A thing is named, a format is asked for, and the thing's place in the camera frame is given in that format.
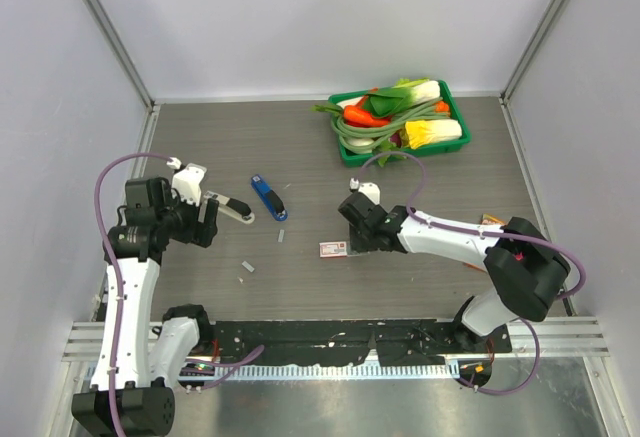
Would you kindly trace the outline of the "blue stapler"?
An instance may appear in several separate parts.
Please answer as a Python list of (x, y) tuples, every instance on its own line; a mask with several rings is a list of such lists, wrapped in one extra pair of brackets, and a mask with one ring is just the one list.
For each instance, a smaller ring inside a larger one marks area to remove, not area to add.
[(250, 185), (266, 207), (269, 214), (276, 221), (282, 222), (288, 218), (288, 212), (284, 203), (259, 174), (255, 174), (251, 177)]

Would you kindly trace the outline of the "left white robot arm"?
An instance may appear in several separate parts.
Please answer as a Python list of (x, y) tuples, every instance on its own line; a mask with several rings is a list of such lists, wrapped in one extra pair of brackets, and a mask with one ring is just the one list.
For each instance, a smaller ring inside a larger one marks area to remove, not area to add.
[(173, 425), (173, 388), (188, 354), (205, 354), (213, 328), (200, 305), (169, 310), (156, 344), (150, 312), (162, 256), (172, 241), (202, 248), (217, 233), (217, 201), (202, 196), (204, 170), (188, 167), (125, 185), (125, 204), (108, 234), (108, 301), (90, 388), (74, 395), (72, 415), (92, 436), (165, 436)]

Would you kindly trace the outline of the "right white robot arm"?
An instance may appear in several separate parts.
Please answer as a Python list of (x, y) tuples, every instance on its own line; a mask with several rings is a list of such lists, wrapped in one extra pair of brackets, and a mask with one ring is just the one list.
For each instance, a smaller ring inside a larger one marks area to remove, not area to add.
[(451, 337), (472, 352), (497, 328), (516, 319), (543, 321), (560, 298), (570, 265), (528, 220), (505, 225), (467, 224), (436, 218), (412, 207), (387, 211), (362, 192), (338, 207), (358, 252), (430, 254), (485, 271), (492, 288), (458, 311)]

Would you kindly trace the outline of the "grey black stapler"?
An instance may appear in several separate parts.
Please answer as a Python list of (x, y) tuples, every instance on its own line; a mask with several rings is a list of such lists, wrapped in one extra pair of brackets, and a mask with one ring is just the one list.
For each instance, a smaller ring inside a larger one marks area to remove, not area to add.
[(248, 204), (235, 198), (217, 194), (218, 210), (239, 222), (250, 225), (255, 220), (255, 214)]

